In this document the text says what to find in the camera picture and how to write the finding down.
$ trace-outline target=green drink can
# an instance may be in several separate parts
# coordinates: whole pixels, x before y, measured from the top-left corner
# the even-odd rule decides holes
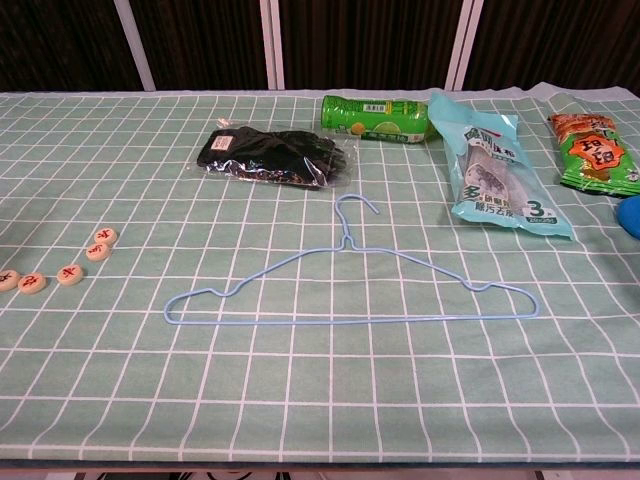
[[[337,133],[400,143],[422,142],[435,133],[426,104],[411,100],[352,100],[327,95],[320,123]]]

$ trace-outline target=white sticker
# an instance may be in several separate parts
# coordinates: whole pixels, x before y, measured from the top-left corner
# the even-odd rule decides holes
[[[231,145],[232,141],[233,137],[231,135],[221,135],[216,137],[211,144],[211,150],[229,150],[229,145]]]
[[[386,113],[387,105],[386,104],[374,104],[374,103],[365,103],[362,106],[363,112],[369,113]]]

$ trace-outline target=barcode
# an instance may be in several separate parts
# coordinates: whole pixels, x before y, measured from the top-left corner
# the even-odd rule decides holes
[[[382,105],[374,105],[372,103],[365,103],[364,107],[362,108],[362,110],[364,110],[365,112],[373,112],[373,113],[384,113],[387,111],[387,106],[382,104]]]

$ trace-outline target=clothes hanger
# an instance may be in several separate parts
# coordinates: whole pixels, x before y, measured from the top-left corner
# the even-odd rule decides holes
[[[340,245],[337,247],[321,247],[321,248],[311,248],[309,250],[302,250],[295,255],[292,255],[289,258],[285,258],[277,263],[274,263],[270,267],[265,268],[259,272],[254,273],[246,277],[244,280],[240,281],[235,287],[233,287],[228,292],[222,292],[213,287],[208,288],[200,288],[198,290],[193,290],[190,292],[181,293],[180,295],[176,295],[172,299],[170,299],[167,304],[164,306],[164,319],[173,324],[173,325],[355,325],[355,324],[366,324],[366,323],[404,323],[404,322],[426,322],[426,321],[441,321],[441,320],[516,320],[516,319],[525,319],[525,318],[533,318],[538,316],[540,312],[540,305],[538,304],[538,300],[531,293],[526,290],[515,287],[513,285],[508,285],[500,282],[489,282],[484,285],[474,286],[470,281],[465,280],[460,275],[450,270],[447,270],[443,267],[438,267],[437,265],[433,265],[425,260],[421,260],[416,257],[412,257],[411,255],[407,255],[406,253],[398,252],[396,250],[391,250],[389,248],[383,247],[359,247],[356,244],[356,241],[351,236],[351,230],[349,227],[349,222],[347,221],[344,213],[340,209],[340,206],[344,200],[347,199],[357,199],[363,201],[375,214],[379,214],[380,211],[365,197],[361,195],[357,195],[355,193],[347,193],[345,195],[340,196],[336,199],[334,209],[338,218],[340,218],[340,222],[342,222],[342,239],[340,240]],[[427,268],[432,268],[437,272],[443,273],[451,278],[458,280],[467,290],[473,293],[481,293],[490,288],[500,288],[503,290],[509,290],[512,292],[520,293],[526,296],[531,303],[533,304],[533,310],[529,313],[505,313],[500,315],[422,315],[422,316],[410,316],[410,317],[373,317],[373,318],[355,318],[355,319],[347,319],[347,320],[331,320],[331,319],[318,319],[318,320],[304,320],[303,322],[294,322],[293,320],[271,320],[271,321],[262,321],[262,320],[176,320],[171,317],[171,309],[173,305],[183,299],[187,299],[189,297],[194,297],[197,295],[201,295],[203,293],[213,293],[214,295],[226,298],[231,297],[237,294],[242,287],[244,287],[247,283],[255,280],[256,278],[262,277],[269,272],[273,272],[274,270],[291,263],[295,260],[298,260],[304,256],[312,255],[314,253],[337,253],[347,249],[347,246],[354,252],[363,252],[363,253],[388,253],[391,255],[395,255],[397,257],[404,258],[409,260],[410,262],[417,263],[418,265],[423,265]]]

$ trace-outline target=plastic bag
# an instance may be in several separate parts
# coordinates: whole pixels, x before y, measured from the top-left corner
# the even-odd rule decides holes
[[[476,112],[434,94],[429,118],[445,142],[455,215],[573,238],[518,143],[516,115]]]
[[[561,183],[584,192],[628,197],[640,195],[638,168],[609,117],[551,115],[564,160]]]
[[[353,140],[334,141],[304,130],[262,132],[218,121],[198,155],[198,166],[241,180],[318,188],[348,183]]]

